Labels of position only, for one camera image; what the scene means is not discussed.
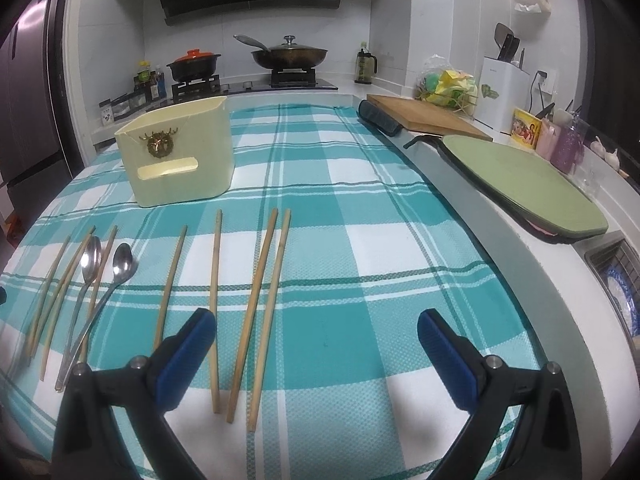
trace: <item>wall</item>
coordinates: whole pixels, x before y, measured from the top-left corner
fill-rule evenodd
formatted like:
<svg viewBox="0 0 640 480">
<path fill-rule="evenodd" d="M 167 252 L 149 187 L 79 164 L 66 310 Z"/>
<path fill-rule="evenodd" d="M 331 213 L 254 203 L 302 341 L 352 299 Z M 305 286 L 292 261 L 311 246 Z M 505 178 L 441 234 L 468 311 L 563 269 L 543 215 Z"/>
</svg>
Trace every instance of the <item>wall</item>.
<svg viewBox="0 0 640 480">
<path fill-rule="evenodd" d="M 287 34 L 296 42 L 328 50 L 318 72 L 353 74 L 360 42 L 369 40 L 371 0 L 340 0 L 338 9 L 270 7 L 221 12 L 169 27 L 159 0 L 144 0 L 145 55 L 155 66 L 183 56 L 190 48 L 222 54 L 218 73 L 222 78 L 266 72 L 255 64 L 252 47 L 233 35 L 244 34 L 273 46 Z M 173 83 L 166 69 L 168 83 Z"/>
<path fill-rule="evenodd" d="M 511 11 L 511 25 L 525 48 L 524 70 L 533 77 L 537 70 L 558 71 L 556 92 L 553 98 L 545 96 L 545 103 L 556 102 L 562 109 L 573 99 L 575 109 L 582 102 L 577 95 L 580 53 L 580 4 L 579 0 L 549 0 L 551 14 L 524 14 Z M 534 113 L 540 111 L 540 94 L 534 90 Z"/>
<path fill-rule="evenodd" d="M 91 130 L 100 125 L 98 103 L 133 88 L 144 59 L 143 0 L 80 0 L 78 63 Z"/>
<path fill-rule="evenodd" d="M 369 46 L 378 58 L 376 83 L 400 93 L 409 59 L 412 0 L 371 0 Z"/>
<path fill-rule="evenodd" d="M 424 62 L 434 54 L 449 59 L 453 0 L 411 0 L 409 56 L 405 86 L 415 86 Z"/>
<path fill-rule="evenodd" d="M 425 61 L 449 59 L 454 0 L 372 0 L 371 51 L 378 56 L 377 83 L 411 95 Z"/>
<path fill-rule="evenodd" d="M 583 46 L 580 37 L 579 0 L 549 0 L 551 14 L 524 14 L 513 9 L 512 0 L 454 0 L 450 60 L 453 66 L 474 74 L 482 71 L 484 56 L 496 57 L 494 29 L 509 25 L 525 49 L 523 69 L 530 82 L 537 70 L 557 70 L 558 83 L 552 100 L 565 108 L 571 99 L 581 101 L 578 80 Z M 533 92 L 534 112 L 540 111 L 540 94 Z"/>
</svg>

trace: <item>chopstick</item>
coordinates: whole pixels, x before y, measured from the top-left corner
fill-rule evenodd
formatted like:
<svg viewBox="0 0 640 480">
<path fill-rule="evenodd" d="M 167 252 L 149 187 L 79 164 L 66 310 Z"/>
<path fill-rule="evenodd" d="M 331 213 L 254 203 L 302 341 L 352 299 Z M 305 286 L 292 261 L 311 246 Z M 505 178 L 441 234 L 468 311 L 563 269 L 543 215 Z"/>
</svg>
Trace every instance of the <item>chopstick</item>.
<svg viewBox="0 0 640 480">
<path fill-rule="evenodd" d="M 182 252 L 182 245 L 184 244 L 184 237 L 187 234 L 187 226 L 183 226 L 180 232 L 180 239 L 175 246 L 174 260 L 171 262 L 171 268 L 169 269 L 169 275 L 166 277 L 166 283 L 164 285 L 164 293 L 162 294 L 162 301 L 160 302 L 160 312 L 158 313 L 158 324 L 156 324 L 156 337 L 154 339 L 154 350 L 160 346 L 162 342 L 162 333 L 164 332 L 164 320 L 166 319 L 166 310 L 169 306 L 169 296 L 171 295 L 171 288 L 174 286 L 175 271 L 178 268 L 178 261 L 180 260 L 180 253 Z"/>
<path fill-rule="evenodd" d="M 273 273 L 271 275 L 271 286 L 269 287 L 269 296 L 267 298 L 267 306 L 264 309 L 264 319 L 262 320 L 262 333 L 260 334 L 260 347 L 258 348 L 258 359 L 255 364 L 254 392 L 251 396 L 251 407 L 249 408 L 249 421 L 247 429 L 255 433 L 255 427 L 258 423 L 258 410 L 260 409 L 260 396 L 262 395 L 262 381 L 264 379 L 264 366 L 267 362 L 267 350 L 269 349 L 269 338 L 271 335 L 271 322 L 273 321 L 273 313 L 276 309 L 276 297 L 278 295 L 278 287 L 280 285 L 280 271 L 282 270 L 282 258 L 284 257 L 284 248 L 287 245 L 287 235 L 289 234 L 289 224 L 291 223 L 291 209 L 284 211 L 284 219 L 282 220 L 282 229 L 280 231 L 280 241 L 278 243 L 278 253 L 276 261 L 273 264 Z"/>
<path fill-rule="evenodd" d="M 216 230 L 211 259 L 211 286 L 209 287 L 209 310 L 218 322 L 218 269 L 220 268 L 220 236 L 222 234 L 222 209 L 216 213 Z M 213 413 L 220 413 L 220 383 L 218 379 L 218 338 L 209 349 L 209 376 L 211 382 L 211 405 Z"/>
<path fill-rule="evenodd" d="M 69 244 L 69 240 L 71 240 L 71 235 L 68 235 L 65 238 L 65 241 L 60 246 L 60 250 L 58 251 L 58 256 L 53 260 L 51 264 L 51 268 L 49 269 L 49 273 L 47 274 L 47 279 L 44 282 L 44 287 L 42 289 L 42 293 L 40 294 L 40 299 L 38 300 L 38 306 L 36 307 L 36 311 L 33 314 L 33 320 L 31 321 L 31 327 L 29 329 L 29 336 L 27 338 L 26 344 L 26 354 L 29 360 L 31 360 L 31 348 L 33 347 L 33 341 L 36 337 L 36 330 L 38 328 L 38 322 L 40 320 L 40 316 L 42 315 L 42 307 L 44 306 L 44 302 L 47 299 L 47 293 L 49 292 L 49 287 L 51 286 L 51 280 L 53 280 L 53 275 L 58 270 L 58 264 L 62 259 L 62 254 L 66 250 L 66 246 Z"/>
<path fill-rule="evenodd" d="M 262 287 L 262 278 L 264 277 L 264 267 L 267 265 L 267 256 L 269 254 L 269 247 L 271 245 L 271 239 L 273 238 L 273 232 L 276 228 L 276 220 L 278 219 L 278 209 L 273 208 L 271 211 L 271 217 L 267 224 L 267 233 L 262 243 L 262 249 L 260 250 L 260 259 L 258 260 L 258 266 L 255 269 L 254 280 L 251 285 L 251 294 L 249 295 L 249 303 L 244 313 L 244 323 L 242 324 L 242 332 L 240 334 L 240 343 L 238 344 L 238 355 L 236 356 L 236 367 L 234 369 L 234 376 L 231 381 L 231 394 L 229 397 L 229 406 L 226 412 L 226 421 L 232 423 L 236 416 L 236 406 L 238 405 L 238 395 L 240 394 L 240 383 L 242 381 L 242 372 L 244 370 L 244 362 L 246 360 L 246 353 L 249 349 L 249 337 L 251 335 L 251 328 L 254 325 L 255 311 L 258 307 L 258 297 L 260 295 L 260 288 Z"/>
<path fill-rule="evenodd" d="M 82 253 L 84 253 L 84 248 L 89 243 L 89 238 L 91 237 L 92 234 L 94 234 L 94 231 L 95 231 L 95 225 L 92 226 L 91 228 L 89 228 L 89 230 L 87 231 L 86 235 L 84 236 L 84 239 L 82 240 L 80 245 L 78 245 L 78 248 L 76 249 L 75 254 L 73 255 L 73 257 L 69 261 L 68 265 L 66 266 L 65 272 L 60 277 L 60 282 L 58 283 L 58 286 L 53 291 L 53 296 L 49 300 L 48 307 L 44 310 L 43 315 L 40 316 L 40 319 L 38 320 L 38 327 L 36 329 L 36 337 L 34 338 L 33 346 L 31 347 L 31 358 L 32 359 L 35 357 L 36 352 L 38 351 L 38 343 L 40 341 L 40 337 L 42 336 L 42 331 L 44 330 L 44 326 L 47 323 L 47 319 L 49 319 L 49 314 L 51 313 L 51 309 L 52 309 L 54 303 L 56 303 L 56 299 L 58 298 L 60 290 L 62 290 L 62 287 L 65 284 L 66 277 L 71 272 L 71 266 L 73 265 L 73 262 L 75 261 L 75 259 L 76 258 L 80 258 L 80 256 L 82 256 Z"/>
<path fill-rule="evenodd" d="M 89 319 L 91 314 L 94 312 L 95 308 L 95 300 L 98 297 L 98 290 L 100 289 L 100 282 L 102 281 L 102 274 L 104 272 L 104 267 L 107 265 L 107 260 L 109 259 L 109 254 L 111 253 L 111 248 L 113 247 L 113 241 L 116 238 L 116 232 L 118 232 L 118 226 L 114 225 L 111 228 L 111 234 L 109 235 L 109 241 L 107 242 L 107 246 L 102 250 L 102 257 L 100 259 L 100 267 L 98 267 L 98 274 L 95 277 L 94 281 L 94 290 L 91 293 L 91 300 L 89 301 L 89 309 L 86 312 L 86 318 Z M 89 350 L 89 338 L 91 336 L 91 331 L 87 332 L 84 341 L 82 342 L 82 349 L 80 351 L 80 362 L 86 362 L 86 354 Z"/>
<path fill-rule="evenodd" d="M 49 330 L 47 330 L 47 338 L 44 342 L 44 351 L 42 352 L 42 364 L 40 365 L 40 380 L 44 381 L 44 375 L 47 371 L 47 360 L 49 359 L 49 350 L 51 348 L 51 341 L 53 339 L 53 333 L 56 331 L 56 325 L 58 323 L 58 316 L 60 315 L 60 309 L 62 308 L 62 303 L 65 301 L 66 291 L 69 288 L 69 284 L 74 277 L 74 273 L 76 272 L 76 267 L 80 263 L 80 259 L 82 258 L 82 254 L 86 249 L 86 245 L 89 243 L 90 234 L 87 235 L 76 254 L 74 255 L 74 259 L 70 262 L 70 266 L 66 268 L 69 272 L 65 276 L 65 281 L 63 282 L 62 289 L 60 290 L 60 294 L 56 298 L 56 302 L 53 307 L 53 314 L 51 317 L 51 323 L 49 324 Z"/>
</svg>

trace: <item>gas stove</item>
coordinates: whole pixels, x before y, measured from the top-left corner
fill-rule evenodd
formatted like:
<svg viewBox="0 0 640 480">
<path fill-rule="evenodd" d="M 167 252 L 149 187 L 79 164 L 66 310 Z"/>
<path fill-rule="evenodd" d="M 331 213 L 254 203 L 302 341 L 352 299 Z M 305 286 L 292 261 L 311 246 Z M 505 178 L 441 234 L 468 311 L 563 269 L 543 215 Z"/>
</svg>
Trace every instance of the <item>gas stove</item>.
<svg viewBox="0 0 640 480">
<path fill-rule="evenodd" d="M 174 103 L 183 103 L 207 97 L 271 92 L 279 90 L 337 90 L 338 87 L 316 77 L 314 69 L 277 71 L 239 83 L 220 83 L 220 76 L 206 80 L 190 81 L 172 85 Z"/>
</svg>

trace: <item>refrigerator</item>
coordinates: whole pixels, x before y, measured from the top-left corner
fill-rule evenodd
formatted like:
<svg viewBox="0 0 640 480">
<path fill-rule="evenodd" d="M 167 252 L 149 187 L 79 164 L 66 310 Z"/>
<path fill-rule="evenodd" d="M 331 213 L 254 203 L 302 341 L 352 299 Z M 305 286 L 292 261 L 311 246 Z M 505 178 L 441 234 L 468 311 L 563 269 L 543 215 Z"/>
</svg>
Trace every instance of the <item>refrigerator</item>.
<svg viewBox="0 0 640 480">
<path fill-rule="evenodd" d="M 62 65 L 65 0 L 32 0 L 0 48 L 0 173 L 25 229 L 82 169 Z"/>
</svg>

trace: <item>green cutting board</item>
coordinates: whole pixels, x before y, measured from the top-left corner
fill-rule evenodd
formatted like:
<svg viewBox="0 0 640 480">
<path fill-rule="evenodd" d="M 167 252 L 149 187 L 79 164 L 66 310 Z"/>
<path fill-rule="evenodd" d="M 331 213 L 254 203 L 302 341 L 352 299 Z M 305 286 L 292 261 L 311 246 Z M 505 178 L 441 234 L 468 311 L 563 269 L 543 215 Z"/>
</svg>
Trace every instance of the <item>green cutting board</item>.
<svg viewBox="0 0 640 480">
<path fill-rule="evenodd" d="M 446 136 L 442 145 L 453 162 L 536 226 L 567 238 L 607 231 L 598 206 L 535 153 L 463 136 Z"/>
</svg>

